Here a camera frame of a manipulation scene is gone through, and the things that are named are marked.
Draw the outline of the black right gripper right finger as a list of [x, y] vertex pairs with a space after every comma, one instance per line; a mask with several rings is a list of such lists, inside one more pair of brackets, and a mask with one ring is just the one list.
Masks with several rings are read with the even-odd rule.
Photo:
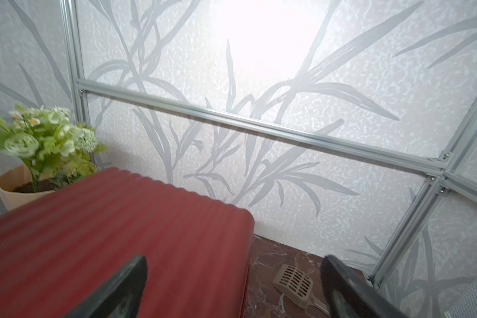
[[405, 317], [334, 255], [323, 258], [321, 284], [331, 317]]

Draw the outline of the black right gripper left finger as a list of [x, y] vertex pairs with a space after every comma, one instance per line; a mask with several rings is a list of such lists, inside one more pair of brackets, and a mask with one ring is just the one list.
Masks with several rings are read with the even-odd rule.
[[136, 317], [147, 278], [147, 260], [136, 255], [65, 316]]

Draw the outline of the red ribbed hardshell suitcase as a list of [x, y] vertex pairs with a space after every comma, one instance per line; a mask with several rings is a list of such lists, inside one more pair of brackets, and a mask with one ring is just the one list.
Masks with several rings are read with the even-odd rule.
[[139, 317], [242, 317], [246, 209], [108, 168], [0, 217], [0, 317], [62, 317], [131, 258]]

